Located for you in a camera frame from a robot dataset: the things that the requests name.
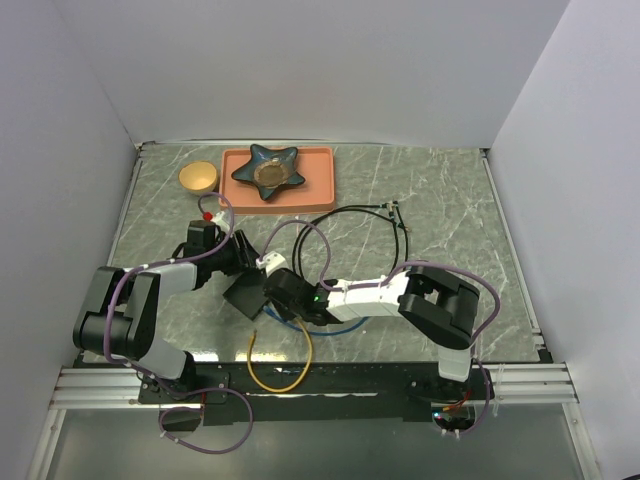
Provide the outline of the black network switch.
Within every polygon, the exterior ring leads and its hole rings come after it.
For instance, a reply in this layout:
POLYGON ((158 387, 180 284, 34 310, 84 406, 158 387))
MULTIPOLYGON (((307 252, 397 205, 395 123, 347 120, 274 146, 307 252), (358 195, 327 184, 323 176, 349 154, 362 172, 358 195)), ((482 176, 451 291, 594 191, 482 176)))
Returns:
POLYGON ((252 269, 238 276, 223 293, 224 299, 249 320, 255 320, 269 299, 264 294, 266 275, 252 269))

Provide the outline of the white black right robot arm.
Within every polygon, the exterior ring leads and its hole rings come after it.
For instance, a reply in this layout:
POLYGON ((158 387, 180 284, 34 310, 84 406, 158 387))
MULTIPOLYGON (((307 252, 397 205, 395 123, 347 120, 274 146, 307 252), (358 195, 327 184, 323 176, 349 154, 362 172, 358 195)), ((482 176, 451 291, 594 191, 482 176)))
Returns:
POLYGON ((264 294, 285 320, 316 326, 377 317, 406 319, 437 345, 437 386, 456 399, 472 386, 471 344, 480 292, 444 270, 413 266, 384 280, 313 285, 288 268, 267 277, 264 294))

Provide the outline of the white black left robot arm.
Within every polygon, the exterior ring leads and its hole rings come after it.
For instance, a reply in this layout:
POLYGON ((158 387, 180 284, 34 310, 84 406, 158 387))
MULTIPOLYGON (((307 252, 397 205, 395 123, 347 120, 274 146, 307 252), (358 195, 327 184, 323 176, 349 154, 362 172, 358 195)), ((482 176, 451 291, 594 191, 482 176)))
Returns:
POLYGON ((217 272, 253 273, 257 259, 258 252, 243 231, 194 220, 186 240, 169 258, 133 268, 96 270, 74 325, 73 343, 113 364, 160 379, 174 401, 188 401, 198 389, 195 360, 156 332, 160 301, 202 288, 217 272))

